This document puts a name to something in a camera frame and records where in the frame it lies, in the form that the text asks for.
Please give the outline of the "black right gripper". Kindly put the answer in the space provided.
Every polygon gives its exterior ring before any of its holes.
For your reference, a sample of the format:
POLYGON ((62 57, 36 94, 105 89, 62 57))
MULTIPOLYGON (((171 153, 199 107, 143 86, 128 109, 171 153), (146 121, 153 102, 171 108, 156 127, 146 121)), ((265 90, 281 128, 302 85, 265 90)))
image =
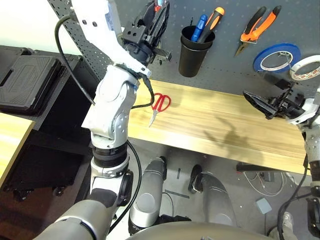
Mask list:
POLYGON ((294 83, 285 79, 279 79, 273 84, 284 92, 277 97, 264 98, 251 92, 243 91, 244 98, 257 110, 262 112, 268 120, 272 118, 297 118, 305 110, 302 108, 306 98, 300 90, 294 90, 294 83))

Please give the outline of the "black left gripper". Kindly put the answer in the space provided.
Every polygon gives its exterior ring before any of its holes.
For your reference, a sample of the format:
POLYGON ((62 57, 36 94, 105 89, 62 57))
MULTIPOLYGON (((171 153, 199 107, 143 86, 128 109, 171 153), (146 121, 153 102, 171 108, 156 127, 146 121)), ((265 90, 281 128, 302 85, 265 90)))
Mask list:
POLYGON ((152 64, 155 57, 171 60, 172 53, 161 48, 161 37, 167 28, 169 14, 168 0, 149 1, 136 17, 136 23, 127 23, 122 39, 130 56, 141 64, 152 64))

